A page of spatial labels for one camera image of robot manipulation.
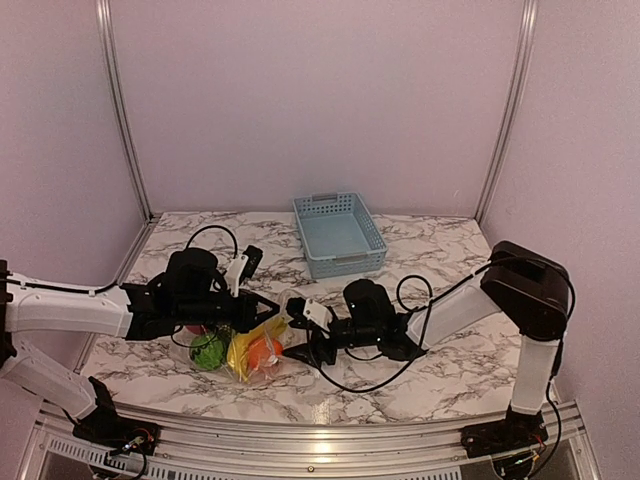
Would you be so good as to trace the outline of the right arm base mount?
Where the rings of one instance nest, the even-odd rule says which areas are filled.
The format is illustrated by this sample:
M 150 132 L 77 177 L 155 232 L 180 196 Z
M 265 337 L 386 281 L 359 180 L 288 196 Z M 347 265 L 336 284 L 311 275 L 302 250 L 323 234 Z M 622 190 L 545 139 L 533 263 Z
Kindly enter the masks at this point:
M 545 443 L 549 438 L 541 412 L 535 415 L 514 412 L 508 407 L 501 420 L 465 426 L 461 445 L 469 458 L 495 455 Z

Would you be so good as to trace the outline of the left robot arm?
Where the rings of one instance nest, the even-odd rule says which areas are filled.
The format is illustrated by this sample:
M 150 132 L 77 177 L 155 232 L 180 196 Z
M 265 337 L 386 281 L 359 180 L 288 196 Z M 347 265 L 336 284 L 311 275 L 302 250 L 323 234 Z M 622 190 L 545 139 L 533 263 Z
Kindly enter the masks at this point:
M 33 346 L 27 332 L 82 332 L 149 341 L 179 328 L 228 324 L 248 333 L 279 313 L 277 303 L 242 288 L 262 259 L 250 246 L 226 271 L 217 257 L 188 247 L 169 257 L 146 284 L 102 288 L 44 284 L 1 272 L 1 376 L 65 410 L 106 445 L 125 438 L 126 423 L 110 404 L 108 390 L 72 372 Z

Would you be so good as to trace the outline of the green fake vegetable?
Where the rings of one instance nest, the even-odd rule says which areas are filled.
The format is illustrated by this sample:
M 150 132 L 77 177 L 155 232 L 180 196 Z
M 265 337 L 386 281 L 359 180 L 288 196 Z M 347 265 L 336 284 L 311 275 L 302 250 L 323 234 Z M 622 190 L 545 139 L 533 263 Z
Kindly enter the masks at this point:
M 217 370 L 226 360 L 225 342 L 214 334 L 198 335 L 191 342 L 189 358 L 202 370 Z

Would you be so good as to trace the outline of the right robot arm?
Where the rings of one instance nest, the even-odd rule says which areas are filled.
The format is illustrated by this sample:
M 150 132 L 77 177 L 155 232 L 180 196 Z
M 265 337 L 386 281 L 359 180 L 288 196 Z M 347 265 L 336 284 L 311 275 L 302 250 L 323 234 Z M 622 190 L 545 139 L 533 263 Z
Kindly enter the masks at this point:
M 397 311 L 386 289 L 359 279 L 343 290 L 348 317 L 312 299 L 291 298 L 290 326 L 305 332 L 304 343 L 284 349 L 284 356 L 316 369 L 335 363 L 339 351 L 374 346 L 394 361 L 411 363 L 449 336 L 502 313 L 522 337 L 510 414 L 501 419 L 495 438 L 515 448 L 534 431 L 534 419 L 556 375 L 576 294 L 560 264 L 510 241 L 501 241 L 487 264 L 428 303 Z

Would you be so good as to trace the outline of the yellow fake bananas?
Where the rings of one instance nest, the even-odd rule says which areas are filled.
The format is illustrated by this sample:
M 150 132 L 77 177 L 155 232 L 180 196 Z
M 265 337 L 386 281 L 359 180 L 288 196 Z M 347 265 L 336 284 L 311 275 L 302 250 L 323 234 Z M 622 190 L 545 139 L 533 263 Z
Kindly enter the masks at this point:
M 249 333 L 235 334 L 233 336 L 227 351 L 227 365 L 239 382 L 251 383 L 272 379 L 276 376 L 282 365 L 281 359 L 283 355 L 280 356 L 275 366 L 261 371 L 252 371 L 248 366 L 249 345 L 262 337 L 277 339 L 280 342 L 279 337 L 286 332 L 287 327 L 288 325 L 284 318 L 279 316 L 267 320 Z

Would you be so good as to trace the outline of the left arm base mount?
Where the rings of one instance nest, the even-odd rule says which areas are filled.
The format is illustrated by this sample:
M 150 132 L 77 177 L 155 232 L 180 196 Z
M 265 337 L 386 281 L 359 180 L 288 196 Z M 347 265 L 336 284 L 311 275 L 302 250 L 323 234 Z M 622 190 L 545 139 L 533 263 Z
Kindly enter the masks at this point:
M 133 448 L 138 437 L 142 443 L 137 449 L 152 455 L 156 449 L 160 427 L 153 422 L 121 416 L 106 385 L 94 377 L 88 378 L 96 394 L 96 408 L 83 419 L 77 419 L 73 428 L 76 438 L 111 447 L 119 453 Z

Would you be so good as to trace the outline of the clear zip top bag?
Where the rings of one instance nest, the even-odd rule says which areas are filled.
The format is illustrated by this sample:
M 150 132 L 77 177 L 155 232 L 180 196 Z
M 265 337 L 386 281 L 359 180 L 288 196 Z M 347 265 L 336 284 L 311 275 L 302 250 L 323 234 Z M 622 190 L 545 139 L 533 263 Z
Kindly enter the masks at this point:
M 283 365 L 284 349 L 292 345 L 295 332 L 289 326 L 292 317 L 286 313 L 289 299 L 299 293 L 286 289 L 278 296 L 280 312 L 249 333 L 231 336 L 226 354 L 225 370 L 243 384 L 273 380 Z

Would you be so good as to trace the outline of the orange fake fruit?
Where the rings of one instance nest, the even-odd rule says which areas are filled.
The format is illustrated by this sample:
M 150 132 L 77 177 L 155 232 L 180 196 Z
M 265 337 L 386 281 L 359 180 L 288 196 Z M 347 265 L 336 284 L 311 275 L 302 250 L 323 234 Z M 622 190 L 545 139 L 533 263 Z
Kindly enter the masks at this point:
M 252 371 L 261 371 L 275 366 L 283 352 L 277 339 L 262 337 L 249 345 L 248 366 Z

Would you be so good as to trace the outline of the red fake fruit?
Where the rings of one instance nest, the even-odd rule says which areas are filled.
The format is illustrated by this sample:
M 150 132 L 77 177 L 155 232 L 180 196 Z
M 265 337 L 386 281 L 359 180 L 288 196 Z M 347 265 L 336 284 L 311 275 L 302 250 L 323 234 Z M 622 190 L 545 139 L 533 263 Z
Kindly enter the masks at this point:
M 188 325 L 186 329 L 194 335 L 204 335 L 207 333 L 207 329 L 201 325 Z

